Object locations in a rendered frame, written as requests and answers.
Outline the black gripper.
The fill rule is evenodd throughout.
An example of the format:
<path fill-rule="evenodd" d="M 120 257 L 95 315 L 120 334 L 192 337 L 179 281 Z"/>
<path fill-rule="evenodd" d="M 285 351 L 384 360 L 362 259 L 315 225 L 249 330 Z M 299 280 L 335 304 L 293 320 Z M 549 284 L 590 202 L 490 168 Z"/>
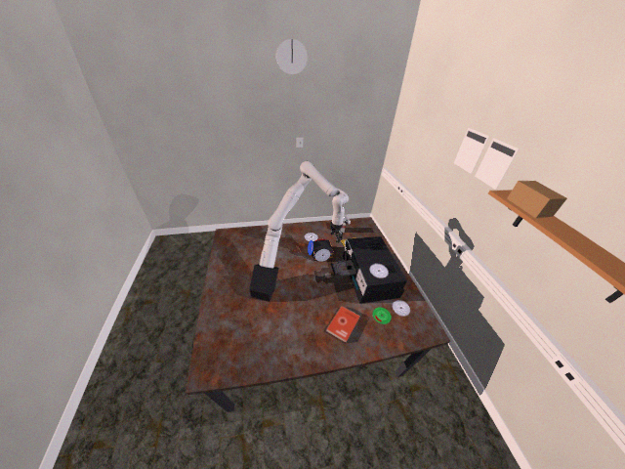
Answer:
<path fill-rule="evenodd" d="M 330 223 L 331 234 L 333 235 L 334 232 L 335 232 L 335 235 L 337 237 L 337 240 L 336 240 L 337 243 L 340 242 L 340 240 L 343 237 L 343 232 L 341 232 L 341 230 L 340 230 L 342 227 L 343 227 L 343 224 L 342 225 L 334 225 L 332 222 Z"/>

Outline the red paperback book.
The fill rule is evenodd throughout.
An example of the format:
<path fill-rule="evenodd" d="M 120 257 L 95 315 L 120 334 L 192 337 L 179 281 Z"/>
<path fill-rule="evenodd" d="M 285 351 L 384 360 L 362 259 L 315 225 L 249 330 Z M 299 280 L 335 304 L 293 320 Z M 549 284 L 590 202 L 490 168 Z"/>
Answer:
<path fill-rule="evenodd" d="M 340 340 L 347 342 L 359 317 L 359 315 L 353 313 L 352 311 L 341 307 L 326 331 Z"/>

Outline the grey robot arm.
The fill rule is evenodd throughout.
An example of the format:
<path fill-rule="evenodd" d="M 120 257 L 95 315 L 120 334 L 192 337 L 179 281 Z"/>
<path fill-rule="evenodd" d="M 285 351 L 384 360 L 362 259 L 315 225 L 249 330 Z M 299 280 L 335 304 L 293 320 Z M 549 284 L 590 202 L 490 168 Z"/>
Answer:
<path fill-rule="evenodd" d="M 267 268 L 274 268 L 277 247 L 282 231 L 282 223 L 288 214 L 288 212 L 294 207 L 294 205 L 299 200 L 301 194 L 305 190 L 306 186 L 313 179 L 317 185 L 328 195 L 334 196 L 332 200 L 333 204 L 333 217 L 332 223 L 334 225 L 342 225 L 343 221 L 346 224 L 349 224 L 351 221 L 344 214 L 345 209 L 341 207 L 343 204 L 349 201 L 348 195 L 335 188 L 329 181 L 327 181 L 313 166 L 313 164 L 309 161 L 305 161 L 301 164 L 301 172 L 302 174 L 300 180 L 292 186 L 288 192 L 285 194 L 283 199 L 281 200 L 278 208 L 273 213 L 268 221 L 268 233 L 266 235 L 264 249 L 263 249 L 263 257 L 262 262 L 260 261 L 260 266 Z M 307 176 L 308 175 L 308 176 Z M 312 179 L 311 179 L 311 178 Z M 342 208 L 342 209 L 341 209 Z"/>

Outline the green cd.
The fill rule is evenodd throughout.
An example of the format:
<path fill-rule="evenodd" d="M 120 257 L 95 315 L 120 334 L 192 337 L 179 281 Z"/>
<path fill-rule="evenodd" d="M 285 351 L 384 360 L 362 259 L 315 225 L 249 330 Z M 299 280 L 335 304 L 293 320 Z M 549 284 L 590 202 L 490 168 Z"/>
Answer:
<path fill-rule="evenodd" d="M 383 315 L 383 316 L 381 317 L 381 315 Z M 376 308 L 373 311 L 373 318 L 377 322 L 379 322 L 381 324 L 386 324 L 386 323 L 389 323 L 391 321 L 392 317 L 391 317 L 390 312 L 387 309 L 385 309 L 385 308 Z"/>

